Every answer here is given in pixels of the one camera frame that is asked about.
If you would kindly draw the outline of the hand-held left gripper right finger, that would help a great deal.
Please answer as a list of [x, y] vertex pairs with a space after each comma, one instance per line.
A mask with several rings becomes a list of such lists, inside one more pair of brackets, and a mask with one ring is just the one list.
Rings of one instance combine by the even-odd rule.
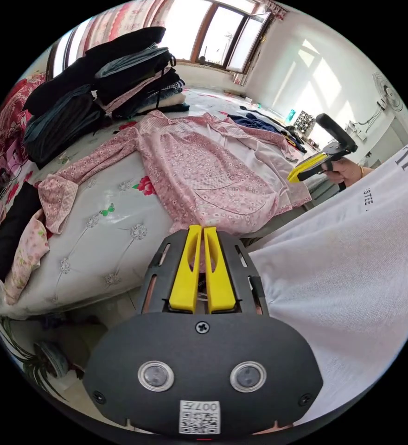
[[205, 279], [210, 313], [229, 312], [236, 299], [226, 267], [217, 229], [204, 228]]

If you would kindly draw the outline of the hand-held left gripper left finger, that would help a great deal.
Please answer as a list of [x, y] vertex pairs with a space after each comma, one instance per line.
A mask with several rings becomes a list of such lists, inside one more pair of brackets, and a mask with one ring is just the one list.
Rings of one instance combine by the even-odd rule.
[[202, 228], [199, 225], [192, 225], [187, 231], [169, 297], [169, 306], [174, 311], [194, 312], [196, 309], [201, 235]]

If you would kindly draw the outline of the person's right hand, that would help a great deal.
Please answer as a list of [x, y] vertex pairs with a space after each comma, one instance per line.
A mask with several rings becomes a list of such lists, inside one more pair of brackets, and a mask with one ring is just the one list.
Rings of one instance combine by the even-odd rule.
[[326, 175], [333, 182], [350, 187], [363, 178], [364, 170], [359, 164], [342, 158], [332, 162], [332, 170], [327, 171]]

